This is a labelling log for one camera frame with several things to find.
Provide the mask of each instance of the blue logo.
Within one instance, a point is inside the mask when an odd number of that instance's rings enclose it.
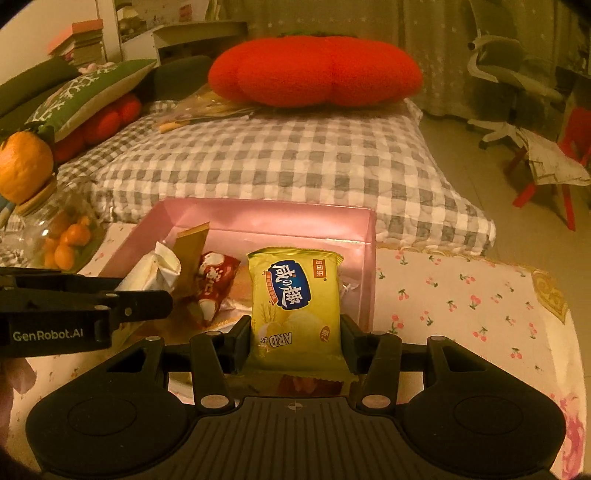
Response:
[[[284,310],[301,309],[311,300],[306,274],[294,260],[282,260],[269,267],[267,289],[273,303]]]

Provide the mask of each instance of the green pillow with white pattern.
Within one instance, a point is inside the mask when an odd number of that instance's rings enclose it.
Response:
[[[133,90],[155,65],[155,60],[128,60],[80,75],[43,102],[28,121],[51,125],[55,141],[63,140],[99,110]]]

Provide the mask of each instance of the circular black cover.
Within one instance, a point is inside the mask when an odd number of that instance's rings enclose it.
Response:
[[[560,410],[531,390],[428,388],[408,403],[402,425],[414,446],[448,471],[516,478],[549,467],[564,437]]]
[[[40,466],[72,478],[121,475],[169,454],[186,432],[186,411],[162,388],[142,390],[56,391],[39,402],[27,438]]]

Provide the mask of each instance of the red cushion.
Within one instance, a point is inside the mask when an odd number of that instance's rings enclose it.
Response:
[[[114,101],[111,106],[117,110],[121,118],[121,126],[125,127],[139,118],[142,104],[133,93],[126,93],[119,100]]]
[[[98,145],[117,133],[121,118],[112,106],[108,105],[82,124],[86,145]]]
[[[224,52],[209,72],[218,95],[276,107],[398,101],[422,83],[417,64],[399,48],[351,37],[252,40]]]
[[[61,165],[71,160],[86,148],[82,127],[76,128],[70,135],[53,145],[53,160]]]

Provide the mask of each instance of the pink box on shelf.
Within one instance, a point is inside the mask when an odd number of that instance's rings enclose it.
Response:
[[[124,277],[156,242],[171,247],[179,232],[209,222],[204,251],[246,262],[265,247],[315,248],[344,257],[343,278],[359,284],[341,311],[371,330],[375,294],[375,212],[370,209],[271,200],[165,199],[131,232],[100,273]]]

